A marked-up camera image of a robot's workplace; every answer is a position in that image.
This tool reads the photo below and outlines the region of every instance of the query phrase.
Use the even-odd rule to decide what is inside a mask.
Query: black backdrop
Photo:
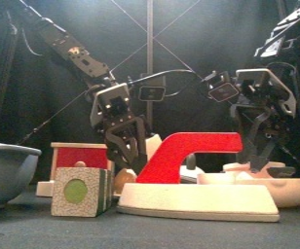
[[[136,80],[141,73],[147,73],[145,0],[28,0],[28,3],[69,30],[93,57],[108,63],[121,83],[128,77]],[[288,1],[290,12],[295,3]],[[69,63],[54,54],[26,26],[25,40],[22,22],[13,13],[12,17],[8,20],[0,16],[2,28],[9,29],[13,23],[20,29],[20,43],[0,108],[0,142],[14,144],[84,92],[86,86]],[[155,41],[155,73],[185,69],[179,59],[201,77],[213,70],[233,73],[236,69],[252,67],[256,49],[265,44],[279,21],[276,1],[155,1],[155,35],[167,29],[157,36],[165,47]],[[10,35],[0,32],[0,39],[6,37]],[[179,131],[232,131],[228,103],[220,104],[208,99],[191,76],[169,76],[168,92],[177,91],[185,84],[189,87],[183,94],[155,104],[153,131],[163,138]],[[145,113],[145,103],[137,99],[132,108],[136,114]],[[44,151],[36,180],[49,178],[52,142],[104,141],[89,124],[90,110],[92,104],[81,98],[26,141],[26,146]],[[199,165],[207,171],[217,171],[231,161],[231,156],[204,155],[199,158]]]

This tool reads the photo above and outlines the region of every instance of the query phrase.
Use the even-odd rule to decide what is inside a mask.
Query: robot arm
[[[8,5],[24,21],[37,30],[52,49],[65,60],[73,62],[88,78],[96,83],[105,78],[115,82],[115,76],[111,74],[108,65],[90,56],[82,43],[52,19],[45,18],[24,0],[9,1]]]
[[[104,124],[108,158],[119,166],[133,168],[140,173],[148,162],[147,127],[144,119],[136,117],[131,111],[127,84],[116,83],[108,65],[90,56],[76,37],[24,0],[9,1],[8,6],[37,30],[58,55],[82,72],[89,86],[88,92],[94,98],[90,122],[93,127]]]

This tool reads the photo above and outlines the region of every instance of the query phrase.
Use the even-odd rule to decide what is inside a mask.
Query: table surface
[[[279,223],[196,221],[117,212],[54,217],[36,186],[0,209],[0,248],[300,248],[300,207],[280,209]]]

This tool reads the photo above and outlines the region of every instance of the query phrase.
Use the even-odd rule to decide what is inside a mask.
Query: black cable
[[[29,140],[32,135],[37,133],[50,122],[52,120],[72,106],[72,104],[86,94],[88,90],[85,90],[69,103],[64,106],[64,108],[26,135],[26,137],[21,140],[18,145],[24,145]]]
[[[29,44],[29,41],[28,41],[28,37],[26,37],[26,31],[25,31],[24,28],[22,28],[22,34],[24,34],[24,39],[25,39],[26,47],[28,47],[30,53],[32,53],[33,55],[36,55],[36,56],[44,56],[44,54],[37,53],[37,52],[33,50],[33,48],[30,47],[30,44]]]
[[[169,71],[164,71],[161,73],[153,74],[153,75],[151,75],[148,77],[144,77],[144,78],[136,80],[136,81],[129,81],[128,84],[132,85],[132,86],[135,86],[136,84],[144,83],[144,82],[147,82],[149,80],[153,80],[153,79],[156,79],[159,77],[163,77],[163,76],[165,76],[168,74],[173,74],[173,73],[193,74],[196,76],[196,78],[199,77],[197,73],[195,71],[192,71],[192,70],[175,69],[175,70],[169,70]],[[184,85],[184,87],[177,92],[165,95],[165,97],[177,96],[188,88],[188,86],[189,86],[189,83],[187,83]]]

